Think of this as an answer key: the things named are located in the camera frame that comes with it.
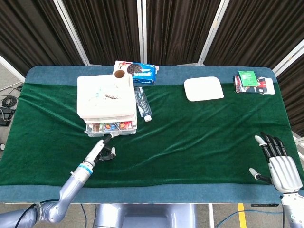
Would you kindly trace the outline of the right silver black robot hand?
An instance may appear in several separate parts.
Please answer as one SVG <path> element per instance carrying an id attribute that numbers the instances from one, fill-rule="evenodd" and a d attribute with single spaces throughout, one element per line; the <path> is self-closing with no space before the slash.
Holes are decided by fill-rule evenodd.
<path id="1" fill-rule="evenodd" d="M 282 194 L 297 193 L 303 184 L 293 158 L 287 154 L 286 147 L 279 138 L 261 134 L 254 138 L 262 149 L 270 177 L 261 175 L 253 168 L 249 168 L 249 172 L 256 180 L 273 185 Z"/>

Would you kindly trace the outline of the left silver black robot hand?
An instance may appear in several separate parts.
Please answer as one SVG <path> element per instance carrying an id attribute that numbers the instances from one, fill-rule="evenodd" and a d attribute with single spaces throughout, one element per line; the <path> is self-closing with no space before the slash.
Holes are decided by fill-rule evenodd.
<path id="1" fill-rule="evenodd" d="M 83 163 L 91 164 L 94 167 L 99 161 L 104 162 L 114 159 L 116 156 L 115 147 L 108 146 L 108 143 L 112 138 L 114 138 L 114 136 L 109 134 L 106 138 L 99 140 L 85 157 Z"/>

